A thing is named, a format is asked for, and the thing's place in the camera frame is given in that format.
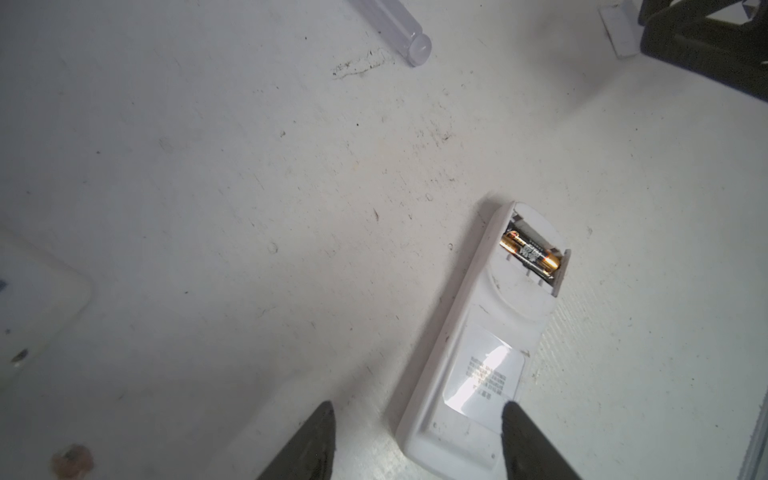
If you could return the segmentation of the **clear handle screwdriver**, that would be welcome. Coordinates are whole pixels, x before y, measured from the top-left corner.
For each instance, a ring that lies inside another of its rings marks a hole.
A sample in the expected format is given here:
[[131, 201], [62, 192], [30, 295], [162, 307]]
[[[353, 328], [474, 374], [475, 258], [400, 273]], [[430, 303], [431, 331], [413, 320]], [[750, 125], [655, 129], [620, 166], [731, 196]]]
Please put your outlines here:
[[421, 66], [430, 58], [431, 39], [401, 1], [352, 0], [351, 4], [412, 67]]

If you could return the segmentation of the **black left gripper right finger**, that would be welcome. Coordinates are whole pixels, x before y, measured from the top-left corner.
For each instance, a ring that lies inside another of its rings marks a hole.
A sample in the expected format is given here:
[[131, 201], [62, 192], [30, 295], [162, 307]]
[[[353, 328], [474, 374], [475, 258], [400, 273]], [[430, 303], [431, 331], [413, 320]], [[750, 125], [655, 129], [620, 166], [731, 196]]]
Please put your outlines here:
[[517, 402], [504, 406], [501, 441], [508, 479], [581, 480]]

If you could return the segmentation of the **white battery cover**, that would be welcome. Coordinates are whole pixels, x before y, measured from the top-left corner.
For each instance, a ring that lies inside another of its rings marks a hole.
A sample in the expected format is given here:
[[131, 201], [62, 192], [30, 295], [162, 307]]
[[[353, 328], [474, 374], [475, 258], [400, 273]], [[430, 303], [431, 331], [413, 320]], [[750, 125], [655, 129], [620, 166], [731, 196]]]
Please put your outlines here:
[[639, 24], [639, 9], [635, 2], [615, 1], [613, 4], [600, 6], [598, 13], [615, 55], [619, 59], [639, 55], [643, 27]]

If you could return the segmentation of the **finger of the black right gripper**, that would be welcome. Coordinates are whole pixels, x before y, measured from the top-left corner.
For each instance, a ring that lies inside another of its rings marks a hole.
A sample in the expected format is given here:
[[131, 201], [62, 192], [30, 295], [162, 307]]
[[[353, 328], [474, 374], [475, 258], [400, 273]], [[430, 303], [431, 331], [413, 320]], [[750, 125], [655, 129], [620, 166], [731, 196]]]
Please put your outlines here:
[[702, 23], [725, 26], [757, 26], [767, 24], [766, 1], [642, 1], [638, 23], [692, 26]]
[[648, 22], [641, 52], [756, 99], [767, 100], [767, 20], [742, 25], [700, 18]]

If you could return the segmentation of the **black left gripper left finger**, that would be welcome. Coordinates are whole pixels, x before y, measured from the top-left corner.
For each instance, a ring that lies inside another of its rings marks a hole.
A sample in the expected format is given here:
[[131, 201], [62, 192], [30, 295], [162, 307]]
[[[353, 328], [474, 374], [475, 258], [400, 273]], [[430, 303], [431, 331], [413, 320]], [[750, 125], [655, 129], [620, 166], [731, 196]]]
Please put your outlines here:
[[257, 477], [258, 480], [329, 480], [336, 452], [336, 416], [331, 401], [318, 405]]

